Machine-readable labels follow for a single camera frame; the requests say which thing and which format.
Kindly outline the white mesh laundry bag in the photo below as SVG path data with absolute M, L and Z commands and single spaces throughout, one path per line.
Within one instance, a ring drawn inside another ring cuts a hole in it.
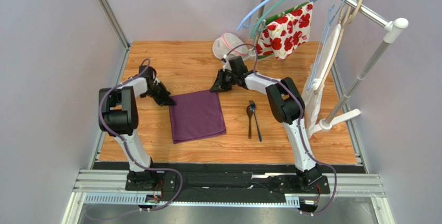
M 218 59 L 240 56 L 243 60 L 248 58 L 248 47 L 235 34 L 224 33 L 217 38 L 212 45 L 212 52 Z

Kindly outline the white towel on hanger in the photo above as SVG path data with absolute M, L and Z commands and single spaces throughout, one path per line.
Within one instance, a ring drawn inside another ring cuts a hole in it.
M 310 66 L 311 73 L 301 94 L 305 102 L 304 119 L 308 138 L 312 137 L 313 129 L 319 116 L 324 89 L 323 80 L 327 77 L 327 69 L 332 62 L 341 29 L 342 25 L 337 24 L 328 33 L 326 42 L 319 45 L 319 52 L 314 63 Z

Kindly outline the metal clothes rack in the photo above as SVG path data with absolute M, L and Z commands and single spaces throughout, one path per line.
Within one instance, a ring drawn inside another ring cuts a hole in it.
M 408 27 L 384 52 L 350 98 L 361 110 L 356 127 L 368 139 L 405 138 L 415 132 L 415 105 L 412 62 L 415 52 L 412 34 L 418 23 L 415 8 L 419 0 L 363 0 L 363 4 L 387 20 L 405 18 Z M 378 24 L 359 13 L 345 30 L 336 65 L 348 89 L 386 34 Z

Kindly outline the purple cloth napkin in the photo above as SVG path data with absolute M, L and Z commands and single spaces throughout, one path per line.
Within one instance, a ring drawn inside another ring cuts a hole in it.
M 196 141 L 226 134 L 220 99 L 209 90 L 172 96 L 169 107 L 172 142 Z

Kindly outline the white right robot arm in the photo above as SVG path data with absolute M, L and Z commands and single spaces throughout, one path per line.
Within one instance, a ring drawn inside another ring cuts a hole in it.
M 230 91 L 233 85 L 265 94 L 271 112 L 281 123 L 291 144 L 299 183 L 309 186 L 322 177 L 313 156 L 304 120 L 304 101 L 293 80 L 289 77 L 275 79 L 248 70 L 241 56 L 222 59 L 211 92 Z

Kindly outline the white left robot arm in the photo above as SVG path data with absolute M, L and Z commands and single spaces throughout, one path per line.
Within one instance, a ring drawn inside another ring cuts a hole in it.
M 158 176 L 151 167 L 152 158 L 145 151 L 137 131 L 139 113 L 136 99 L 139 97 L 150 97 L 159 106 L 176 105 L 171 93 L 158 79 L 156 70 L 141 65 L 134 77 L 112 88 L 99 90 L 99 127 L 123 149 L 129 161 L 129 182 L 152 187 L 158 182 Z

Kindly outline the red poppy floral cloth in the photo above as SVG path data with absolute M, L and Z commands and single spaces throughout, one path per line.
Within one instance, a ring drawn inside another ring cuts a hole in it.
M 266 25 L 256 45 L 258 58 L 284 60 L 309 41 L 313 3 L 305 3 Z

